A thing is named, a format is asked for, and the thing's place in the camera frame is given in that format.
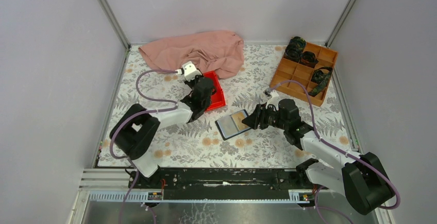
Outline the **gold VIP card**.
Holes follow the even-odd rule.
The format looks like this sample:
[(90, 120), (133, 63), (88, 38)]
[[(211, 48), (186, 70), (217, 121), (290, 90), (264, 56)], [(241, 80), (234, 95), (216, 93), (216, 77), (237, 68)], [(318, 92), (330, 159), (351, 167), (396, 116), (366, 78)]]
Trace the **gold VIP card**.
[(249, 129), (249, 127), (242, 122), (246, 117), (247, 117), (247, 113), (245, 110), (238, 111), (231, 115), (231, 118), (238, 131)]

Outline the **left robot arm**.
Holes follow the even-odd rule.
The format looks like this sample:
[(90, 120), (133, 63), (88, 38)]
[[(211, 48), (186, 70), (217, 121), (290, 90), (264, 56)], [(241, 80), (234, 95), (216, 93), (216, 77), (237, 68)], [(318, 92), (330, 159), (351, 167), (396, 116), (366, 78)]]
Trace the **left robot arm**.
[(147, 188), (156, 187), (160, 181), (158, 164), (146, 155), (157, 131), (197, 120), (211, 105), (211, 96), (216, 92), (213, 80), (204, 76), (186, 84), (191, 92), (175, 107), (153, 110), (134, 104), (110, 132), (111, 144), (123, 151)]

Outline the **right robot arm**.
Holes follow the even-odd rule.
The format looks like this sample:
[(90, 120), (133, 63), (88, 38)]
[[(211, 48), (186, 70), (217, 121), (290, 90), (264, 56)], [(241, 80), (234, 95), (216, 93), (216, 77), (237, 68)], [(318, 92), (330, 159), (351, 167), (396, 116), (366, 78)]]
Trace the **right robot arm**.
[(291, 145), (316, 156), (296, 166), (295, 181), (300, 188), (308, 189), (314, 184), (325, 186), (343, 195), (362, 215), (396, 195), (375, 154), (347, 152), (323, 140), (316, 128), (302, 121), (291, 99), (280, 100), (277, 106), (258, 104), (241, 122), (252, 129), (278, 128)]

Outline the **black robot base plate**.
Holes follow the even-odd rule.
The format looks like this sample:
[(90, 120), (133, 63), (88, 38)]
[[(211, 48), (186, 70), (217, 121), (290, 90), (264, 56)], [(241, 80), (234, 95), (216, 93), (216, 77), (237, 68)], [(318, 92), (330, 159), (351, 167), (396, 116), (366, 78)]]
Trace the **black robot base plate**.
[(153, 200), (313, 200), (319, 185), (295, 169), (160, 167), (150, 177), (129, 173), (130, 187), (156, 189)]

